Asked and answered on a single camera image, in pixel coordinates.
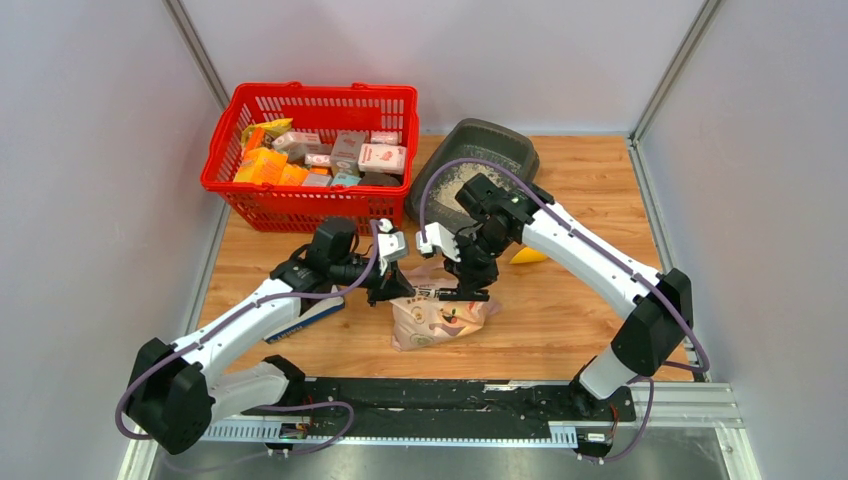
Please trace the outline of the pink cat litter bag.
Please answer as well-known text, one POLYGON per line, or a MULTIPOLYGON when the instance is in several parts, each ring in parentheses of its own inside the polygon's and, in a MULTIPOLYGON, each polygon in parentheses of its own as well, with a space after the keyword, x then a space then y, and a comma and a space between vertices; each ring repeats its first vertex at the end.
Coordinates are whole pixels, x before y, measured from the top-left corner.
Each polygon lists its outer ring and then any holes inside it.
POLYGON ((484 327, 488 317, 502 309, 494 298, 486 302, 439 300, 439 289, 452 289, 458 284, 440 264, 424 264, 403 274, 416 295, 390 301, 394 320, 391 346, 397 351, 411 351, 473 334, 484 327))

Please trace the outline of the yellow plastic scoop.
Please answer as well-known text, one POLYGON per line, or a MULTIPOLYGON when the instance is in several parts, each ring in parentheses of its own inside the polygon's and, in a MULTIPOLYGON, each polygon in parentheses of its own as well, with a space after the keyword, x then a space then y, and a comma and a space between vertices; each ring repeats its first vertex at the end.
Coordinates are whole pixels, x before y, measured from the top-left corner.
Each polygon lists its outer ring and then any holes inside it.
POLYGON ((532 264, 543 262, 548 259, 546 254, 543 254, 533 248, 524 247, 519 250, 509 261, 511 265, 532 264))

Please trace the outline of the black bag clip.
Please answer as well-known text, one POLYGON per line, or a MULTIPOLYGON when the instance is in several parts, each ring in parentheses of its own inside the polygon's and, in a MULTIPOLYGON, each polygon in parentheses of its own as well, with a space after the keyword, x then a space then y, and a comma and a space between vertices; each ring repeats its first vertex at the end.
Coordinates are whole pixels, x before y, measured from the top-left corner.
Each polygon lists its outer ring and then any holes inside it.
POLYGON ((416 287, 415 293, 417 296, 439 301, 487 302, 490 300, 487 289, 464 291, 458 287, 442 288, 435 285, 424 285, 416 287))

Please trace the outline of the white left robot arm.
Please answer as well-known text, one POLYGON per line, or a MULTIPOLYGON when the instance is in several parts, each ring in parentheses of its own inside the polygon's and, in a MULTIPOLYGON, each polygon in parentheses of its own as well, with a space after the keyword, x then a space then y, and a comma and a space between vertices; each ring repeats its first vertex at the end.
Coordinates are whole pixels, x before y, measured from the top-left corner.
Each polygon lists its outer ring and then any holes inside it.
POLYGON ((266 407, 283 415, 299 411, 306 390, 301 371, 289 361, 272 356, 240 372, 228 368, 320 302, 357 288, 365 289, 371 305, 413 295, 397 265, 408 254, 403 232, 388 219, 371 221, 370 230, 372 248, 363 255, 355 250, 359 235, 352 221, 323 221, 309 243, 225 314, 174 341, 153 338, 145 343, 115 408, 118 430, 180 454, 227 417, 266 407))

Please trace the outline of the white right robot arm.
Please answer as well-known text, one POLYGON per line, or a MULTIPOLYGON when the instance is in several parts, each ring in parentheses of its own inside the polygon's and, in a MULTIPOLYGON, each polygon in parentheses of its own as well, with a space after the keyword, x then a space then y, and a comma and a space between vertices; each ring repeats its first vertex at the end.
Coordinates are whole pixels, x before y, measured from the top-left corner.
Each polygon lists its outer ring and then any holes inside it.
POLYGON ((598 417, 628 381, 651 377, 693 331, 692 283, 682 271, 666 273, 623 254, 586 229, 545 191, 507 191, 477 174, 455 196, 475 221, 443 255, 457 278, 443 300, 483 300, 498 275, 497 259, 513 243, 531 247, 572 273, 611 305, 623 323, 599 355, 584 366, 570 391, 579 416, 598 417))

